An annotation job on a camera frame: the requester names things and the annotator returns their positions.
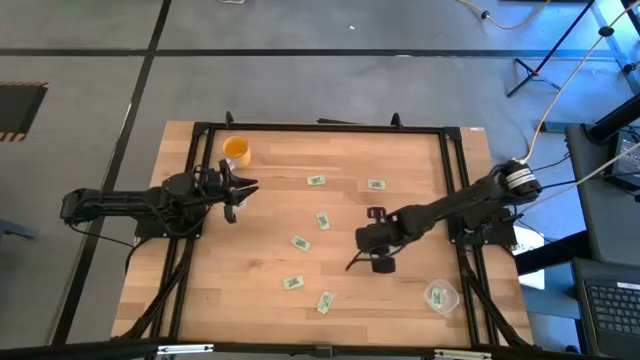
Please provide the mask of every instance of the clear plastic cup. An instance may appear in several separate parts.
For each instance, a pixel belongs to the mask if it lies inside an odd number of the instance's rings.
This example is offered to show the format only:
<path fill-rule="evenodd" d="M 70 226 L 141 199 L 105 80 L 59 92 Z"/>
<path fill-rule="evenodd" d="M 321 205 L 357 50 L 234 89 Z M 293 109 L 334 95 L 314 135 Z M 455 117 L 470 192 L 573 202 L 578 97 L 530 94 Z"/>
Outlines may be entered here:
<path fill-rule="evenodd" d="M 438 313 L 448 316 L 460 303 L 456 289 L 444 279 L 432 281 L 424 291 L 424 301 Z"/>

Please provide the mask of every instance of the white cable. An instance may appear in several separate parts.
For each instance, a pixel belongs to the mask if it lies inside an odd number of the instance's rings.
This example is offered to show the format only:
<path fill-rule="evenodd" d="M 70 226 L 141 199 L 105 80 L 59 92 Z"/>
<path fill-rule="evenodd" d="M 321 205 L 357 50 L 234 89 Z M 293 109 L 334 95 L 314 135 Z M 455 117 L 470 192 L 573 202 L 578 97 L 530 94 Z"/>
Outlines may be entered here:
<path fill-rule="evenodd" d="M 471 3 L 467 0 L 456 0 L 459 3 L 462 3 L 464 5 L 467 5 L 473 9 L 478 10 L 481 13 L 484 13 L 486 10 L 482 10 L 480 9 L 478 6 L 476 6 L 474 3 Z M 549 5 L 549 3 L 551 2 L 551 0 L 547 0 L 547 2 L 544 3 L 544 5 L 542 5 L 540 8 L 538 8 L 536 11 L 532 12 L 531 15 L 529 15 L 526 19 L 524 19 L 524 21 L 522 21 L 520 24 L 517 25 L 513 25 L 513 26 L 504 26 L 504 25 L 500 25 L 499 23 L 497 23 L 495 20 L 493 20 L 493 18 L 491 17 L 491 15 L 489 15 L 489 12 L 487 11 L 487 19 L 489 19 L 489 21 L 491 21 L 493 23 L 493 25 L 499 27 L 502 30 L 514 30 L 519 28 L 520 26 L 526 25 L 528 24 L 531 20 L 533 20 L 536 16 L 538 16 L 538 14 L 540 14 L 540 12 L 542 10 L 544 10 L 544 8 L 547 7 L 547 5 Z"/>
<path fill-rule="evenodd" d="M 629 7 L 627 7 L 626 9 L 624 9 L 624 11 L 622 13 L 620 13 L 620 15 L 618 15 L 618 17 L 616 17 L 613 22 L 608 26 L 608 27 L 613 27 L 613 25 L 618 22 L 618 20 L 620 20 L 620 18 L 626 14 L 629 10 L 633 9 L 636 5 L 640 4 L 640 0 L 636 0 L 633 4 L 629 5 Z M 538 126 L 536 127 L 536 132 L 533 134 L 533 139 L 531 140 L 531 146 L 529 147 L 529 151 L 527 152 L 527 155 L 522 158 L 522 159 L 517 159 L 516 161 L 518 161 L 521 164 L 526 164 L 527 161 L 529 161 L 529 158 L 531 158 L 531 155 L 533 154 L 533 147 L 536 143 L 536 139 L 538 138 L 538 133 L 540 132 L 540 129 L 542 128 L 542 124 L 545 122 L 545 120 L 547 120 L 547 116 L 549 116 L 549 112 L 551 112 L 551 109 L 553 108 L 553 106 L 556 104 L 556 102 L 558 101 L 558 98 L 560 97 L 560 94 L 562 94 L 562 92 L 564 91 L 565 87 L 567 86 L 567 84 L 569 84 L 569 81 L 571 81 L 571 79 L 573 79 L 573 77 L 578 73 L 578 70 L 580 70 L 580 68 L 582 67 L 582 65 L 584 65 L 584 63 L 587 61 L 587 58 L 589 56 L 591 56 L 591 53 L 593 53 L 593 51 L 595 50 L 596 46 L 598 46 L 598 44 L 600 43 L 600 41 L 602 41 L 602 39 L 604 38 L 604 36 L 600 36 L 600 38 L 598 39 L 598 41 L 596 41 L 595 44 L 593 44 L 593 46 L 591 47 L 591 49 L 587 52 L 587 54 L 582 58 L 582 60 L 580 61 L 580 64 L 578 64 L 578 66 L 573 70 L 573 72 L 571 73 L 571 75 L 569 75 L 569 77 L 567 78 L 567 80 L 564 82 L 564 84 L 562 84 L 562 86 L 560 87 L 560 90 L 558 90 L 558 93 L 556 94 L 556 96 L 553 98 L 553 101 L 551 102 L 551 105 L 549 105 L 549 107 L 547 108 L 547 110 L 544 112 L 544 115 L 542 115 L 542 119 L 540 119 L 540 122 L 538 123 Z"/>
<path fill-rule="evenodd" d="M 580 181 L 576 182 L 575 184 L 572 184 L 571 186 L 569 186 L 568 188 L 557 192 L 551 196 L 547 196 L 546 198 L 542 199 L 542 200 L 538 200 L 536 202 L 534 202 L 533 204 L 527 206 L 526 208 L 524 208 L 521 213 L 524 213 L 525 211 L 531 209 L 532 207 L 538 206 L 540 204 L 542 204 L 545 201 L 551 200 L 556 196 L 560 196 L 564 193 L 566 193 L 567 191 L 573 189 L 574 187 L 577 187 L 578 185 L 582 184 L 583 182 L 589 180 L 590 178 L 594 177 L 595 175 L 599 174 L 602 170 L 604 170 L 607 166 L 613 164 L 614 162 L 616 162 L 618 159 L 620 159 L 621 157 L 627 155 L 628 153 L 632 152 L 633 150 L 635 150 L 636 148 L 638 148 L 640 146 L 640 142 L 633 145 L 632 147 L 630 147 L 629 149 L 625 150 L 624 152 L 621 152 L 620 154 L 618 154 L 618 156 L 614 157 L 613 159 L 607 161 L 606 163 L 604 163 L 602 166 L 600 166 L 599 168 L 593 170 L 592 173 L 590 173 L 589 175 L 583 177 L 582 179 L 580 179 Z"/>

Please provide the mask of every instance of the keyboard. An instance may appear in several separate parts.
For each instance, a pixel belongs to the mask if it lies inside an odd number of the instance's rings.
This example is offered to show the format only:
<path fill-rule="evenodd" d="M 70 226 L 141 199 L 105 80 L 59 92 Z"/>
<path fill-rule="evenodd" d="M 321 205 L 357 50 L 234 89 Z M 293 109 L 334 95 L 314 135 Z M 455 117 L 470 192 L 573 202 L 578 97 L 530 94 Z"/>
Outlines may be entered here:
<path fill-rule="evenodd" d="M 640 289 L 611 282 L 587 281 L 587 297 L 598 330 L 640 337 Z"/>

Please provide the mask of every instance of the wooden table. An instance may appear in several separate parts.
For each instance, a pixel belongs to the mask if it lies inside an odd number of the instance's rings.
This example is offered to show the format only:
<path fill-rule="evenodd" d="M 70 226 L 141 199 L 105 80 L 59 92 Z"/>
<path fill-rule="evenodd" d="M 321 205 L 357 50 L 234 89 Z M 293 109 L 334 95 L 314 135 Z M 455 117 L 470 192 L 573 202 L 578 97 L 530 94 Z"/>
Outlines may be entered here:
<path fill-rule="evenodd" d="M 184 171 L 193 124 L 167 124 L 152 186 Z M 461 131 L 473 182 L 489 170 L 489 149 L 482 129 Z M 394 274 L 374 274 L 369 263 L 344 271 L 356 252 L 355 229 L 371 222 L 367 207 L 391 211 L 446 195 L 437 136 L 216 131 L 211 164 L 222 158 L 222 142 L 231 135 L 248 138 L 252 152 L 249 167 L 235 173 L 258 179 L 260 190 L 237 212 L 236 224 L 225 222 L 221 206 L 208 215 L 195 245 L 179 340 L 470 346 L 462 296 L 449 317 L 423 299 L 427 284 L 438 278 L 462 290 L 444 222 L 396 256 Z M 457 166 L 452 168 L 459 186 Z M 325 175 L 326 185 L 308 186 L 310 175 Z M 386 181 L 387 190 L 368 189 L 367 179 Z M 330 230 L 319 230 L 314 216 L 318 211 L 328 213 Z M 308 253 L 291 245 L 295 234 L 312 243 Z M 167 243 L 151 240 L 131 259 L 113 335 L 129 329 L 156 295 Z M 492 298 L 518 333 L 531 341 L 513 258 L 497 246 L 486 246 L 484 253 Z M 283 290 L 282 280 L 294 275 L 304 276 L 304 288 Z M 323 290 L 336 296 L 326 316 L 315 309 Z M 167 334 L 172 309 L 169 300 L 161 335 Z M 477 299 L 475 309 L 486 339 Z"/>

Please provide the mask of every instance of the gray floor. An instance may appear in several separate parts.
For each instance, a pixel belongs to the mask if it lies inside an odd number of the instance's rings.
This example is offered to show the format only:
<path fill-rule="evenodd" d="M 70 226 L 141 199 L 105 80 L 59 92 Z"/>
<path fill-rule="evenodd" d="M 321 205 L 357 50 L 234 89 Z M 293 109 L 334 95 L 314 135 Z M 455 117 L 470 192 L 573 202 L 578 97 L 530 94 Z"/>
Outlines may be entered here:
<path fill-rule="evenodd" d="M 5 1 L 0 3 L 0 47 L 144 48 L 160 3 Z M 535 7 L 498 0 L 478 4 L 505 23 Z M 552 4 L 529 26 L 505 33 L 453 0 L 248 0 L 243 6 L 184 0 L 174 1 L 160 47 L 548 49 L 581 6 Z M 597 29 L 588 14 L 562 48 L 588 49 Z M 631 52 L 638 36 L 621 32 L 625 51 Z M 601 48 L 607 49 L 606 43 Z M 539 59 L 526 61 L 535 65 Z M 576 64 L 551 61 L 544 75 L 561 83 Z M 77 187 L 100 185 L 140 65 L 139 58 L 0 57 L 0 79 L 49 81 L 51 89 L 27 140 L 0 143 L 0 218 L 40 232 L 32 242 L 5 237 L 0 244 L 0 348 L 48 341 L 80 242 L 57 219 L 60 199 Z M 524 75 L 512 59 L 158 58 L 117 187 L 148 185 L 166 121 L 221 121 L 226 110 L 239 122 L 325 117 L 386 124 L 399 112 L 407 125 L 481 126 L 494 162 L 504 161 L 524 153 L 554 96 L 545 84 L 531 83 L 507 99 L 505 92 Z M 589 61 L 549 120 L 593 122 L 631 95 L 615 62 Z M 543 134 L 532 166 L 562 158 L 563 140 Z M 540 179 L 550 183 L 572 176 L 566 162 Z M 575 192 L 535 208 L 525 221 L 555 238 L 584 228 Z M 103 234 L 130 239 L 132 229 L 131 221 L 109 220 Z M 100 244 L 71 341 L 109 336 L 125 250 Z M 565 336 L 570 323 L 535 316 L 538 344 L 559 350 L 574 341 Z M 541 336 L 548 332 L 553 336 Z"/>

